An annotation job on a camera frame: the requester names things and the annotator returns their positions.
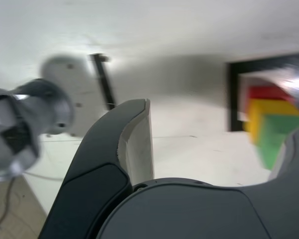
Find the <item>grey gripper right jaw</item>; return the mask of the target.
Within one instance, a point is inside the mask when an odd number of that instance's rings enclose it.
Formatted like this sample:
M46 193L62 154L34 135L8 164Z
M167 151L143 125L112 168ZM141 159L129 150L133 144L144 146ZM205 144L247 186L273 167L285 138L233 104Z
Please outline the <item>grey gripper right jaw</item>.
M299 129L276 178L245 187L166 183L125 199L100 239L299 239Z

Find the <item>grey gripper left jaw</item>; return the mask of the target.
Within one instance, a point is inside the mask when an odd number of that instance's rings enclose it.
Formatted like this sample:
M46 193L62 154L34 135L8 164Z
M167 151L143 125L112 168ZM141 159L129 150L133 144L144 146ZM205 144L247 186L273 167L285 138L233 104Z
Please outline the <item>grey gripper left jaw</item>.
M153 178L150 101L129 100L84 136L39 237L94 239L133 187Z

